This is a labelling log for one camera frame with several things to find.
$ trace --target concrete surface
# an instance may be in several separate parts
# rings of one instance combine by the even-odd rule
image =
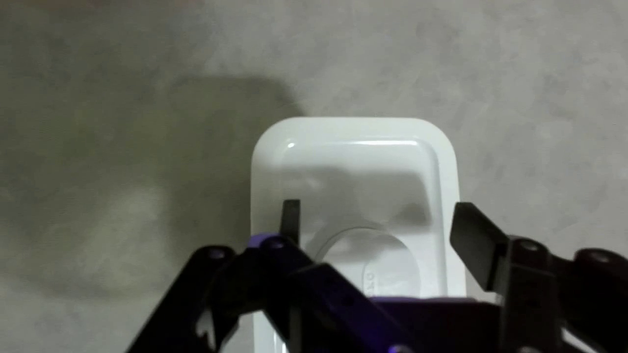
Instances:
[[[202,244],[248,238],[287,116],[420,116],[463,199],[628,256],[620,0],[4,0],[0,350],[124,352]]]

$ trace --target white plastic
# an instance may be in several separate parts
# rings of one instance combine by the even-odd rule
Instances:
[[[251,232],[279,230],[283,201],[302,208],[301,248],[369,297],[465,297],[448,244],[459,201],[450,140],[416,118],[293,118],[257,142]],[[253,318],[255,352],[283,344]]]

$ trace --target gray floor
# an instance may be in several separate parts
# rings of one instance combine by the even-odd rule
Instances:
[[[463,199],[628,256],[620,0],[0,4],[0,350],[124,352],[187,254],[248,238],[287,116],[420,116]]]

